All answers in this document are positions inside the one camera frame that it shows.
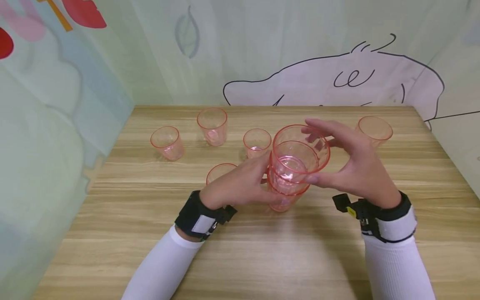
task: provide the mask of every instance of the forearm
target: forearm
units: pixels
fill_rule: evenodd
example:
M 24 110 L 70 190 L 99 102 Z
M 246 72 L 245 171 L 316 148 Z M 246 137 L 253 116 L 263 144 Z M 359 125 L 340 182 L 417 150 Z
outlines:
M 122 300 L 170 299 L 202 244 L 185 240 L 171 227 L 135 271 Z
M 365 235 L 363 239 L 373 299 L 435 299 L 413 236 L 399 243 L 383 243 Z

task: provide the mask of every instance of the fingernail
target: fingernail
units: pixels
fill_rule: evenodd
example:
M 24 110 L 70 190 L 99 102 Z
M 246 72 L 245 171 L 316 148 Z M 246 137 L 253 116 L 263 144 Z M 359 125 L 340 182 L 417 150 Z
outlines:
M 307 178 L 305 178 L 305 182 L 309 184 L 316 184 L 317 178 L 315 176 L 310 175 Z

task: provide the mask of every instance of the pink plastic cup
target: pink plastic cup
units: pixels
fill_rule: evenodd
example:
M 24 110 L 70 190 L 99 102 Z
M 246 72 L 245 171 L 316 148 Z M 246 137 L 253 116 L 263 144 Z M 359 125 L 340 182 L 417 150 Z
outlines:
M 323 169 L 330 159 L 330 146 L 322 134 L 307 125 L 282 128 L 273 140 L 271 167 L 282 179 L 302 183 Z
M 227 140 L 227 113 L 221 108 L 205 108 L 197 116 L 198 126 L 212 146 L 220 146 Z
M 310 187 L 307 186 L 307 188 L 295 195 L 285 195 L 281 192 L 279 192 L 271 183 L 270 181 L 270 178 L 267 174 L 267 190 L 270 191 L 270 192 L 274 192 L 274 193 L 277 193 L 277 194 L 281 194 L 282 196 L 284 196 L 287 200 L 288 200 L 288 204 L 270 204 L 270 208 L 276 212 L 279 212 L 279 213 L 283 213 L 283 212 L 286 212 L 287 210 L 289 210 L 302 196 L 303 194 L 308 190 L 308 188 Z
M 219 164 L 213 167 L 207 174 L 206 185 L 219 178 L 222 175 L 235 169 L 237 166 L 234 164 Z
M 390 124 L 381 118 L 372 116 L 361 118 L 355 130 L 368 136 L 375 148 L 380 147 L 393 135 L 393 129 Z
M 183 143 L 175 127 L 158 128 L 150 136 L 150 143 L 166 159 L 175 161 L 183 156 Z
M 267 176 L 271 185 L 280 193 L 285 195 L 295 195 L 308 189 L 308 183 L 295 183 L 283 179 L 279 176 L 272 165 L 272 155 L 270 155 L 270 166 L 267 170 Z
M 268 151 L 272 143 L 270 134 L 260 128 L 250 129 L 243 136 L 243 145 L 247 152 L 247 158 L 254 158 L 263 155 Z

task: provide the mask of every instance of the yellow label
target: yellow label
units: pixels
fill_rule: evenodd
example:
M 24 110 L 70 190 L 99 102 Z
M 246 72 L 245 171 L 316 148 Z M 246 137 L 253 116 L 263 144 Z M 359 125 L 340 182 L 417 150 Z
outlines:
M 349 213 L 355 219 L 357 218 L 357 213 L 350 206 L 347 206 L 347 213 Z

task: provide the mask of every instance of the wooden table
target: wooden table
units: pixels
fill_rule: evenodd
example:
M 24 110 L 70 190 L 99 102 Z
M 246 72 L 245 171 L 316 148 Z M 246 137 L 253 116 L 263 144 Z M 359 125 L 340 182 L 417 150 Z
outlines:
M 241 162 L 248 129 L 273 136 L 305 117 L 355 126 L 365 115 L 394 129 L 379 155 L 415 206 L 417 244 L 437 298 L 480 299 L 480 202 L 413 108 L 227 107 L 228 140 L 220 147 L 203 141 L 200 109 L 135 108 L 34 299 L 119 299 L 209 169 Z M 177 162 L 149 143 L 164 125 L 180 130 L 185 155 Z M 327 171 L 346 161 L 335 149 Z M 310 188 L 283 214 L 239 207 L 200 249 L 173 299 L 370 299 L 359 224 L 335 210 L 335 194 Z

